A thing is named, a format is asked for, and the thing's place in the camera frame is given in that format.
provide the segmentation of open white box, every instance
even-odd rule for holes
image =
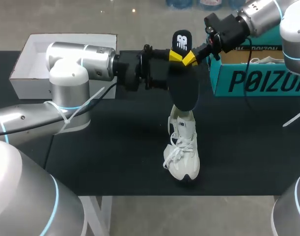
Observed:
[[[117,35],[93,33],[31,34],[12,70],[10,82],[19,99],[51,99],[49,71],[46,67],[46,50],[53,42],[69,42],[111,47],[116,50]],[[90,80],[90,95],[105,90],[117,81]],[[104,98],[115,98],[116,86]]]

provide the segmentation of sneaker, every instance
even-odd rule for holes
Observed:
[[[163,167],[178,180],[193,180],[200,170],[195,120],[192,111],[187,117],[179,117],[180,113],[173,106],[168,118],[171,144],[164,150]]]

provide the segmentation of cable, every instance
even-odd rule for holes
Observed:
[[[100,96],[99,98],[97,98],[94,102],[90,103],[89,105],[86,106],[86,109],[83,109],[82,111],[80,111],[79,113],[76,114],[76,116],[80,116],[90,110],[92,110],[102,99],[103,97],[105,97],[105,95],[114,87],[116,86],[117,83],[114,83],[112,84],[103,94],[102,96]],[[56,123],[56,122],[59,122],[59,121],[62,121],[63,118],[62,117],[58,117],[54,120],[51,120],[51,121],[48,121],[48,122],[44,122],[44,123],[41,123],[41,124],[37,124],[37,125],[30,125],[28,127],[24,127],[24,128],[18,128],[18,129],[14,129],[14,130],[11,130],[11,131],[7,131],[7,132],[0,132],[0,136],[1,135],[7,135],[7,134],[14,134],[14,133],[19,133],[19,132],[24,132],[24,131],[27,131],[27,130],[30,130],[30,129],[36,129],[36,128],[40,128],[40,127],[43,127],[45,125],[49,125],[49,124],[53,124],[53,123]]]
[[[249,70],[249,65],[250,65],[250,61],[251,61],[251,56],[252,56],[252,40],[251,38],[246,38],[249,41],[249,46],[250,46],[250,50],[249,50],[249,57],[248,57],[248,61],[247,61],[247,66],[246,66],[246,70],[245,70],[245,79],[244,79],[244,98],[245,98],[245,102],[248,106],[248,108],[255,112],[254,109],[252,108],[252,106],[250,105],[248,99],[247,99],[247,93],[246,93],[246,82],[247,82],[247,76],[248,76],[248,70]]]

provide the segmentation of table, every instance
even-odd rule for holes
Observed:
[[[8,81],[18,55],[0,52],[0,107],[19,102]],[[162,63],[152,69],[155,78],[164,76]],[[251,111],[242,97],[214,97],[207,68],[200,73],[193,113],[201,170],[193,184],[163,168],[172,108],[163,90],[117,87],[116,99],[91,112],[87,129],[19,148],[79,196],[283,193],[300,176],[300,119],[282,128],[300,112],[300,97],[249,97]]]

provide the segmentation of gray floor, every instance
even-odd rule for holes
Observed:
[[[190,30],[197,46],[205,40],[208,14],[173,11],[164,0],[0,0],[0,50],[20,50],[31,33],[43,32],[116,33],[117,50],[145,43],[170,48],[179,29]],[[115,197],[111,235],[271,236],[273,203],[267,196]]]

